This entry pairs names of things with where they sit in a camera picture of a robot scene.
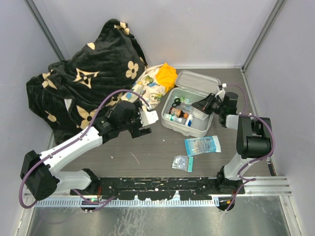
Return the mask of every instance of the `floral fabric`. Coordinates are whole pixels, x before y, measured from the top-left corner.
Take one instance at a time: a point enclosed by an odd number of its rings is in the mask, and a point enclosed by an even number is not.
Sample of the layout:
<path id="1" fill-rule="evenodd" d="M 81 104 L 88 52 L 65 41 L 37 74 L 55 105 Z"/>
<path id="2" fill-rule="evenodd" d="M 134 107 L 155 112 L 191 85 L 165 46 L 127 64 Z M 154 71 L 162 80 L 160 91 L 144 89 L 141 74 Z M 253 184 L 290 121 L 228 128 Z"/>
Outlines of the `floral fabric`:
<path id="1" fill-rule="evenodd" d="M 131 90 L 140 94 L 152 108 L 155 108 L 161 102 L 161 98 L 174 88 L 176 77 L 176 69 L 167 63 L 151 66 L 140 75 Z M 127 92 L 120 99 L 133 103 L 138 97 Z"/>
<path id="2" fill-rule="evenodd" d="M 118 89 L 130 89 L 147 66 L 127 23 L 112 19 L 95 42 L 87 43 L 72 59 L 48 66 L 27 82 L 29 108 L 53 129 L 60 144 L 86 128 L 103 99 Z M 105 104 L 99 115 L 122 94 Z"/>

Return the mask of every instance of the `plastic bag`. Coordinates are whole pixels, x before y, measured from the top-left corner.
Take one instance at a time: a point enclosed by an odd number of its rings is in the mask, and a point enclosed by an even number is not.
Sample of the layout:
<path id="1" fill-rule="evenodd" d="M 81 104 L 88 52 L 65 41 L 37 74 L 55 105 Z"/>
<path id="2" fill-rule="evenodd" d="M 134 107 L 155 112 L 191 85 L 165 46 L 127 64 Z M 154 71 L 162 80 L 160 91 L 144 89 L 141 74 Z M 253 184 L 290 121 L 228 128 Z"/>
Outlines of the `plastic bag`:
<path id="1" fill-rule="evenodd" d="M 188 156 L 209 152 L 221 152 L 217 135 L 203 138 L 186 139 L 185 146 Z"/>
<path id="2" fill-rule="evenodd" d="M 193 156 L 178 155 L 174 157 L 172 168 L 192 172 Z"/>

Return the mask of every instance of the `white plastic container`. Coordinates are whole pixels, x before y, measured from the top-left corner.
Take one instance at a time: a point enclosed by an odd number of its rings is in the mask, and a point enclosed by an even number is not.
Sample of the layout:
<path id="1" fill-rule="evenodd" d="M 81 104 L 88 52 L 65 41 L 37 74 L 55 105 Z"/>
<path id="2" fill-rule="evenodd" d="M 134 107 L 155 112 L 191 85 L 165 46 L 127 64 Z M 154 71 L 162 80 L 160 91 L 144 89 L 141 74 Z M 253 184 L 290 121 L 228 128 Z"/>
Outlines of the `white plastic container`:
<path id="1" fill-rule="evenodd" d="M 171 90 L 162 110 L 162 125 L 185 136 L 204 137 L 210 128 L 213 114 L 209 115 L 205 120 L 194 118 L 191 127 L 185 125 L 186 119 L 183 119 L 182 123 L 176 123 L 166 120 L 164 114 L 168 114 L 174 103 L 175 96 L 189 98 L 191 101 L 197 102 L 210 93 L 216 94 L 219 91 L 219 85 L 221 85 L 220 80 L 183 70 L 178 74 L 175 84 L 178 88 Z"/>

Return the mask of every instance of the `small plastic packet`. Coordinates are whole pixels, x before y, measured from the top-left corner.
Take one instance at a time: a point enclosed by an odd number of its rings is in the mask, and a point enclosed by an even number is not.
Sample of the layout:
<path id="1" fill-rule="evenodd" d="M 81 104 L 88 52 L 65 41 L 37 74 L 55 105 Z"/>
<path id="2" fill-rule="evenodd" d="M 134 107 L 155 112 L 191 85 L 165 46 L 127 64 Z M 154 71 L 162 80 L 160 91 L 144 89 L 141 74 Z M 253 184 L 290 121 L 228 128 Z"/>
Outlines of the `small plastic packet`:
<path id="1" fill-rule="evenodd" d="M 193 108 L 192 115 L 201 120 L 205 120 L 209 116 L 196 108 Z"/>
<path id="2" fill-rule="evenodd" d="M 180 99 L 182 106 L 190 106 L 192 103 L 194 103 L 194 101 L 189 98 L 175 96 L 174 99 L 176 98 Z"/>
<path id="3" fill-rule="evenodd" d="M 179 105 L 178 109 L 181 109 L 181 110 L 185 111 L 186 113 L 190 113 L 191 114 L 193 109 L 194 109 L 194 107 L 191 106 L 191 105 L 188 105 L 188 106 Z"/>
<path id="4" fill-rule="evenodd" d="M 172 168 L 187 171 L 187 172 L 192 172 L 192 165 L 193 165 L 193 156 L 178 155 L 174 157 Z"/>
<path id="5" fill-rule="evenodd" d="M 203 138 L 186 139 L 185 146 L 188 156 L 209 152 L 221 152 L 221 146 L 217 135 Z"/>

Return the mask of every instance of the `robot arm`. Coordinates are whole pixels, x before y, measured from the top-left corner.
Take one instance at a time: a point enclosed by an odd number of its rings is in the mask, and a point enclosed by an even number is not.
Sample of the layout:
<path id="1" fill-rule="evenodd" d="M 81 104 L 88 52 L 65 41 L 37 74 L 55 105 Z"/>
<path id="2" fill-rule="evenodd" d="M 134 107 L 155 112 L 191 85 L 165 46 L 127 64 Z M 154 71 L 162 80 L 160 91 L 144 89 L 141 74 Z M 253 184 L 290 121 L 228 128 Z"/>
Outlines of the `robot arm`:
<path id="1" fill-rule="evenodd" d="M 237 99 L 238 95 L 233 92 L 225 93 L 223 100 L 210 93 L 203 100 L 192 104 L 208 115 L 211 113 L 219 115 L 219 123 L 223 127 L 237 130 L 237 153 L 218 172 L 218 187 L 242 184 L 240 176 L 248 170 L 250 163 L 267 155 L 272 149 L 271 135 L 261 121 L 236 114 Z M 271 128 L 269 118 L 261 119 Z"/>
<path id="2" fill-rule="evenodd" d="M 35 199 L 40 201 L 55 191 L 68 189 L 85 189 L 94 192 L 98 186 L 98 178 L 91 170 L 83 169 L 78 172 L 61 172 L 60 170 L 86 151 L 118 137 L 122 131 L 128 130 L 132 138 L 151 133 L 150 128 L 141 128 L 155 123 L 158 120 L 157 112 L 148 112 L 141 105 L 141 101 L 136 103 L 122 101 L 106 117 L 95 119 L 85 136 L 81 137 L 86 131 L 83 130 L 50 150 L 40 154 L 35 151 L 27 153 L 21 171 L 22 179 L 38 161 L 49 154 L 51 155 L 26 180 L 26 186 Z"/>

